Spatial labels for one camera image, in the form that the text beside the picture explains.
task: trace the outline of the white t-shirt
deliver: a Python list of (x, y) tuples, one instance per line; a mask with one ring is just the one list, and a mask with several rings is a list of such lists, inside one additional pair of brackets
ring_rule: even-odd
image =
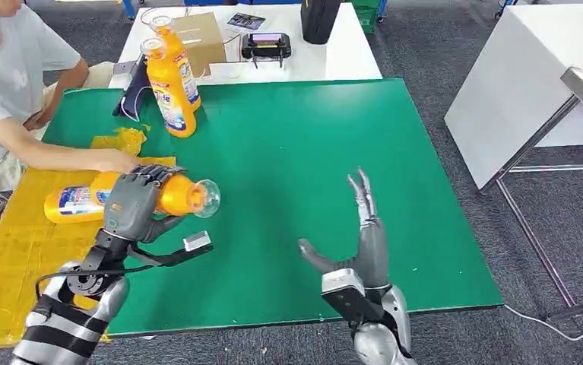
[[(43, 108), (43, 71), (73, 68), (81, 55), (27, 6), (0, 17), (0, 120), (24, 123)], [(7, 150), (0, 145), (0, 161)]]

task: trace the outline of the green table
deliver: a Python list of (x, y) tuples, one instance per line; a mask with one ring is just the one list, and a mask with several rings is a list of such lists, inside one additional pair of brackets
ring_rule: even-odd
[[(200, 94), (198, 130), (187, 139), (165, 131), (150, 98), (141, 155), (176, 155), (193, 180), (214, 180), (220, 210), (188, 217), (146, 249), (172, 252), (207, 230), (215, 250), (129, 275), (111, 335), (337, 318), (296, 241), (306, 237), (334, 259), (356, 253), (358, 217), (345, 177), (358, 166), (387, 228), (391, 280), (411, 312), (501, 304), (402, 80), (214, 85)], [(119, 95), (66, 94), (44, 141), (86, 148), (94, 135), (141, 128), (110, 115)]]

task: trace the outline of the green crate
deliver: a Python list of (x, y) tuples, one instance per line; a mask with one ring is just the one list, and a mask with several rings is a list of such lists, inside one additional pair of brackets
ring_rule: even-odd
[(374, 33), (374, 28), (376, 27), (376, 13), (378, 8), (370, 8), (369, 6), (354, 6), (356, 11), (356, 16), (360, 22), (360, 26), (365, 34)]
[(374, 8), (378, 9), (381, 5), (380, 0), (350, 0), (355, 8)]

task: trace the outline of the yellow bottle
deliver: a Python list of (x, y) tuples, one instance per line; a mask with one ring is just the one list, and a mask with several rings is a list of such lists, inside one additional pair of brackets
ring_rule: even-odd
[(166, 57), (161, 38), (149, 38), (141, 44), (147, 58), (147, 75), (166, 130), (179, 138), (192, 135), (197, 128), (192, 105), (185, 95), (177, 65)]
[(103, 206), (94, 202), (89, 186), (58, 189), (47, 195), (44, 208), (47, 219), (56, 224), (103, 219)]
[[(100, 173), (90, 186), (57, 190), (45, 199), (45, 216), (56, 224), (101, 221), (119, 173)], [(161, 187), (155, 213), (208, 218), (220, 207), (220, 190), (211, 180), (192, 182), (177, 173)]]
[(197, 90), (195, 76), (192, 74), (188, 53), (182, 41), (173, 30), (172, 22), (173, 20), (170, 17), (162, 15), (155, 17), (151, 21), (151, 28), (166, 43), (166, 58), (169, 60), (172, 59), (173, 63), (177, 64), (179, 74), (182, 78), (184, 92), (192, 105), (193, 111), (195, 111), (201, 105), (201, 98)]

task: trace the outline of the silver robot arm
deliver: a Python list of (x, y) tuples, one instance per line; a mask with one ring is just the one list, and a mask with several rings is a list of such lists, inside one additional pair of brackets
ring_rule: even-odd
[(320, 255), (308, 240), (300, 252), (323, 273), (322, 297), (352, 329), (356, 353), (366, 365), (417, 365), (412, 358), (410, 320), (401, 290), (388, 280), (388, 244), (376, 215), (367, 175), (347, 180), (356, 194), (360, 218), (358, 254), (343, 262)]
[[(179, 171), (161, 165), (139, 166), (117, 179), (103, 211), (103, 228), (83, 261), (68, 262), (59, 272), (36, 282), (38, 302), (25, 319), (26, 331), (11, 364), (85, 364), (128, 296), (126, 274), (178, 265), (213, 249), (205, 231), (185, 238), (183, 247), (169, 255), (154, 255), (138, 245), (155, 241), (182, 220), (153, 217), (160, 187)], [(145, 265), (126, 268), (128, 256)], [(46, 279), (51, 280), (40, 293), (40, 282)], [(80, 308), (75, 296), (97, 304), (92, 309)]]

